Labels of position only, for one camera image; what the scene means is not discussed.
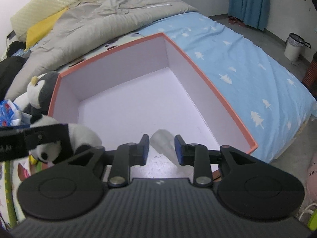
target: light blue bedsheet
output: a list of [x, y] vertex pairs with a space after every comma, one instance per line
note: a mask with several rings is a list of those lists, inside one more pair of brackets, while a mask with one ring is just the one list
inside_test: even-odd
[[231, 104], [259, 144], [254, 157], [272, 161], [303, 121], [317, 116], [316, 100], [296, 77], [224, 25], [189, 12], [138, 30], [157, 32], [173, 39]]

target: gray floor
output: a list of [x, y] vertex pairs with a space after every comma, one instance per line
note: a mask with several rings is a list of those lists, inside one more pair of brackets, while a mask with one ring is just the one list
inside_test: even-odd
[[[265, 53], [274, 58], [279, 64], [284, 66], [300, 81], [303, 79], [307, 65], [303, 61], [292, 64], [285, 56], [285, 46], [260, 30], [251, 27], [242, 27], [238, 24], [230, 25], [228, 19], [215, 19], [217, 22], [231, 28], [233, 31], [242, 34], [245, 38], [251, 40], [255, 45], [261, 47]], [[314, 153], [317, 152], [317, 120], [309, 121], [301, 135], [294, 143], [271, 164], [296, 176], [305, 186], [307, 169]], [[306, 197], [301, 209], [308, 204], [310, 200]]]

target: black bag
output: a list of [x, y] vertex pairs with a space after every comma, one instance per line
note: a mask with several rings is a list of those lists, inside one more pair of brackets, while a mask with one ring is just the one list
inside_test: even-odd
[[14, 55], [20, 49], [25, 49], [25, 43], [20, 41], [14, 41], [9, 45], [9, 49], [7, 50], [7, 58]]
[[25, 62], [26, 59], [20, 56], [12, 56], [0, 62], [0, 101], [4, 100], [5, 94]]

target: plastic bag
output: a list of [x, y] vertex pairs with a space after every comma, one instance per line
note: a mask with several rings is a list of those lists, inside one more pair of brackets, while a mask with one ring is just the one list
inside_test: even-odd
[[11, 101], [0, 102], [0, 126], [17, 126], [21, 124], [20, 109]]

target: metal screw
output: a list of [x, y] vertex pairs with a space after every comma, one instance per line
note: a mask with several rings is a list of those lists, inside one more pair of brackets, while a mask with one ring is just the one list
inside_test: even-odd
[[113, 185], [123, 184], [126, 180], [122, 176], [115, 176], [110, 179], [110, 183]]
[[211, 183], [211, 179], [207, 176], [200, 176], [196, 178], [196, 183], [200, 184], [200, 185], [206, 185]]

